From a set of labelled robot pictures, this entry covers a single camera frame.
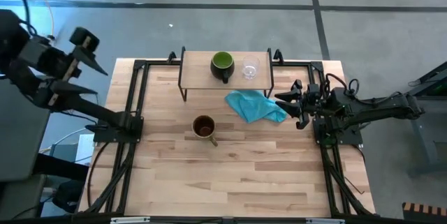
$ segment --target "black table leg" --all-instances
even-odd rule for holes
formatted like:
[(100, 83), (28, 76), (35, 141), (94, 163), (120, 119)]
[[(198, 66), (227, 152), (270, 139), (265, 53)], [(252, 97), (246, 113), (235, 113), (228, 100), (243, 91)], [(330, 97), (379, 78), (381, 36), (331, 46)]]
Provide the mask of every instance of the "black table leg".
[(85, 181), (89, 167), (68, 162), (60, 158), (51, 157), (45, 154), (38, 154), (34, 163), (34, 174), (47, 174)]

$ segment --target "concrete floor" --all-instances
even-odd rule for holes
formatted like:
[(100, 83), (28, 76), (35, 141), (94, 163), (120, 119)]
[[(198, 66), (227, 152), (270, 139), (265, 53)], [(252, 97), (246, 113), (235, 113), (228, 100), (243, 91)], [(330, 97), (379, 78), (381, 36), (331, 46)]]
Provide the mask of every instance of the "concrete floor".
[[(312, 0), (83, 0), (146, 3), (312, 4)], [(322, 5), (446, 6), (447, 0), (320, 0)], [(23, 14), (22, 7), (12, 8)], [(72, 49), (68, 38), (76, 26), (101, 39), (97, 60), (109, 74), (117, 57), (167, 57), (170, 51), (253, 50), (280, 48), (287, 59), (321, 60), (314, 12), (311, 10), (201, 10), (53, 8), (56, 47)], [(414, 80), (447, 60), (447, 13), (323, 12), (330, 58), (341, 60), (348, 80), (360, 80), (359, 97), (408, 91)], [(32, 24), (50, 32), (44, 7), (31, 8)], [(82, 68), (81, 84), (99, 93), (104, 105), (110, 76)], [(46, 147), (85, 120), (62, 114), (50, 117)], [(447, 207), (447, 177), (417, 179), (406, 171), (421, 159), (408, 121), (386, 119), (363, 132), (366, 166), (378, 214), (401, 218), (401, 203)]]

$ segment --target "orange stripe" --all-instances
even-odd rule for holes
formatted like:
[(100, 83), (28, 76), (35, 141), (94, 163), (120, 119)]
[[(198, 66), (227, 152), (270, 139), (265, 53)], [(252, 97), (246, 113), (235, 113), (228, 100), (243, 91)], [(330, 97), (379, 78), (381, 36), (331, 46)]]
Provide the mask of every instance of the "orange stripe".
[(410, 202), (405, 202), (404, 211), (410, 211), (410, 208), (411, 208), (411, 203)]

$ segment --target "brown mug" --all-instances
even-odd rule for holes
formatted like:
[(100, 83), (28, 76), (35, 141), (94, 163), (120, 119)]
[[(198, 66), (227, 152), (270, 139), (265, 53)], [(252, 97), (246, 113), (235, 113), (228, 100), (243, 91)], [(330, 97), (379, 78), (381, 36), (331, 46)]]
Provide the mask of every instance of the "brown mug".
[(201, 140), (209, 140), (217, 147), (217, 141), (214, 139), (214, 129), (216, 124), (210, 116), (199, 116), (192, 123), (194, 134)]

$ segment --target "mug handle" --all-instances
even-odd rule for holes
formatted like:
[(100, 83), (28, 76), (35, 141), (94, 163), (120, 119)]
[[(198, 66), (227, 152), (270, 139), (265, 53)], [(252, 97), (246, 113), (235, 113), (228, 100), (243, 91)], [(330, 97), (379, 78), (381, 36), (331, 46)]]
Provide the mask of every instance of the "mug handle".
[(212, 143), (215, 147), (218, 146), (217, 141), (216, 141), (216, 139), (214, 138), (214, 136), (211, 136), (211, 137), (209, 138), (209, 140), (211, 141), (211, 143)]
[(228, 70), (224, 70), (222, 74), (222, 82), (224, 84), (228, 84), (228, 78), (229, 78)]

